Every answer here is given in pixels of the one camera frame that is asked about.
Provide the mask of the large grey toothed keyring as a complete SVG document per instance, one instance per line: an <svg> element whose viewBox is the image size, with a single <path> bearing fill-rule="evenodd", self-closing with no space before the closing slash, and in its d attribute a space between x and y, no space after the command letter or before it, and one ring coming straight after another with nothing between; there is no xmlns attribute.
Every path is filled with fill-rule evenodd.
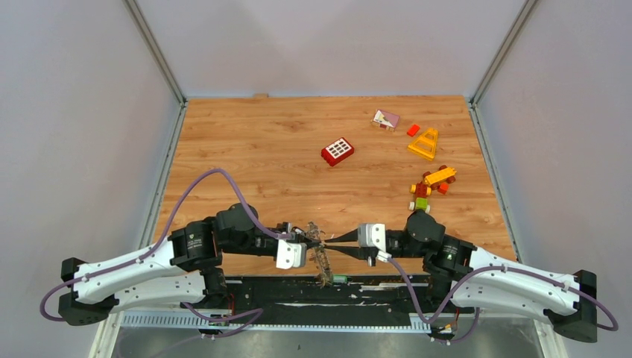
<svg viewBox="0 0 632 358"><path fill-rule="evenodd" d="M309 229L306 231L307 233L313 233L314 235L319 236L323 233L323 231L314 222L308 222L308 226ZM310 260L315 263L319 270L318 280L320 281L320 285L322 287L332 286L332 278L334 275L332 273L331 264L326 249L324 248L324 244L314 247L313 250L314 252L310 257Z"/></svg>

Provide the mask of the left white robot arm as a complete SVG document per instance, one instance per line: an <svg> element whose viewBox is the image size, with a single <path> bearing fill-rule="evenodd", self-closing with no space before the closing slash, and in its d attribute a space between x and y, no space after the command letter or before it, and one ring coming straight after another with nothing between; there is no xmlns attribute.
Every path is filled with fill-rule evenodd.
<svg viewBox="0 0 632 358"><path fill-rule="evenodd" d="M320 244L288 222L259 228L257 217L253 207L234 204L130 254L99 263L64 260L61 278L69 292L58 300L62 321L84 326L150 304L219 308L234 298L221 268L225 253L272 257L278 269L295 269Z"/></svg>

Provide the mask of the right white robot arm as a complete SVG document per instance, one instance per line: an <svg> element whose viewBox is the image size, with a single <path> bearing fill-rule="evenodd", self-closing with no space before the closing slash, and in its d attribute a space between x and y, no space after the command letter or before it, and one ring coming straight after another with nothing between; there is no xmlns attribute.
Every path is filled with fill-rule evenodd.
<svg viewBox="0 0 632 358"><path fill-rule="evenodd" d="M422 297L412 295L414 307L427 301L435 316L451 305L494 310L549 323L567 339L597 341L595 274L585 270L559 274L506 260L450 236L444 225L422 210L414 211L402 230L364 223L326 240L325 246L370 265L382 261L396 269L401 268L399 258L420 259L429 287Z"/></svg>

